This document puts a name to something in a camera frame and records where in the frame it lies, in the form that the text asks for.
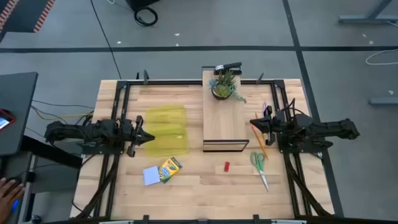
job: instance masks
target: person's hand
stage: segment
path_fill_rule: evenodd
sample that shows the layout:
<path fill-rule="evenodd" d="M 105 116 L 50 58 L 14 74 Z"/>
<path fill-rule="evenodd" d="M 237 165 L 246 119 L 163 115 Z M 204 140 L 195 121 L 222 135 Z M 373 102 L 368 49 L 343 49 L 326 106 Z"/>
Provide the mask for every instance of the person's hand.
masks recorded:
<path fill-rule="evenodd" d="M 6 222 L 11 214 L 12 205 L 24 194 L 25 188 L 23 184 L 20 184 L 4 196 L 14 183 L 15 180 L 10 180 L 7 183 L 5 178 L 0 180 L 0 224 Z"/>

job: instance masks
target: wooden shelf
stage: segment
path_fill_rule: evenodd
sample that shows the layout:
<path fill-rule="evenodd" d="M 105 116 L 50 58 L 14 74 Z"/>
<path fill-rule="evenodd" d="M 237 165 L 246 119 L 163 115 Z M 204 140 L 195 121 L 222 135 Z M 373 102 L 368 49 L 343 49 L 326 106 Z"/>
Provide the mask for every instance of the wooden shelf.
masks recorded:
<path fill-rule="evenodd" d="M 249 140 L 244 125 L 242 101 L 230 96 L 217 100 L 209 88 L 209 80 L 217 78 L 213 71 L 203 71 L 203 151 L 241 152 Z M 242 92 L 241 78 L 235 76 L 236 90 Z"/>

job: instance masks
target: wooden table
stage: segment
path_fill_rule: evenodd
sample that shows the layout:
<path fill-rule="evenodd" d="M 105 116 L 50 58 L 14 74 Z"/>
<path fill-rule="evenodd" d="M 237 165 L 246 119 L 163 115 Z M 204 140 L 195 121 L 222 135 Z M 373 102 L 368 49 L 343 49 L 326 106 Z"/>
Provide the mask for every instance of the wooden table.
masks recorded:
<path fill-rule="evenodd" d="M 93 121 L 110 118 L 116 82 L 101 82 Z M 289 101 L 296 98 L 296 108 L 308 113 L 300 80 L 285 80 L 285 85 Z M 252 219 L 253 214 L 258 214 L 260 218 L 293 218 L 284 159 L 277 144 L 267 147 L 269 160 L 264 170 L 269 192 L 249 159 L 251 152 L 261 152 L 249 120 L 255 118 L 255 112 L 262 111 L 264 101 L 272 103 L 271 89 L 268 88 L 264 85 L 242 85 L 241 94 L 248 101 L 243 115 L 246 135 L 250 140 L 245 150 L 205 153 L 202 152 L 203 97 L 200 85 L 131 87 L 127 119 L 141 115 L 145 120 L 147 109 L 161 106 L 164 102 L 185 105 L 189 153 L 176 156 L 183 169 L 170 181 L 147 187 L 143 184 L 142 170 L 160 166 L 167 158 L 147 157 L 143 146 L 138 147 L 133 158 L 123 154 L 111 218 L 141 220 L 143 215 L 150 215 L 151 220 Z M 333 213 L 321 160 L 311 154 L 301 154 L 300 157 L 308 189 L 328 212 Z M 102 160 L 102 156 L 95 156 L 80 171 L 75 203 L 81 208 L 98 187 Z M 231 163 L 228 173 L 223 170 L 226 161 Z M 104 194 L 102 210 L 107 195 Z M 301 194 L 298 194 L 298 200 L 303 214 Z M 71 216 L 77 213 L 72 208 Z"/>

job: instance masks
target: blue sticky note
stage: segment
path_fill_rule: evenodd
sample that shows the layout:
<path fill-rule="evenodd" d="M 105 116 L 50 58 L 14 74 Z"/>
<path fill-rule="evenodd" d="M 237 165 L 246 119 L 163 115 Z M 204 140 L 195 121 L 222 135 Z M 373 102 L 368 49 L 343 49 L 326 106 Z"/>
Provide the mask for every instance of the blue sticky note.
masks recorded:
<path fill-rule="evenodd" d="M 157 166 L 150 167 L 143 170 L 144 173 L 144 185 L 148 186 L 160 182 L 159 170 Z"/>

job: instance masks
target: yellow container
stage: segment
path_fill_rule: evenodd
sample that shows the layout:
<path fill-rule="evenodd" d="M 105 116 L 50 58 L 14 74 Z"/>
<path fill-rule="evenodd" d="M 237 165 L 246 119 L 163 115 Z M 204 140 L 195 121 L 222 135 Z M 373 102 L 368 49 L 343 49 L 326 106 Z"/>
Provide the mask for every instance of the yellow container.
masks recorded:
<path fill-rule="evenodd" d="M 145 131 L 155 140 L 144 144 L 148 156 L 174 156 L 188 151 L 186 112 L 183 105 L 164 105 L 146 112 Z"/>

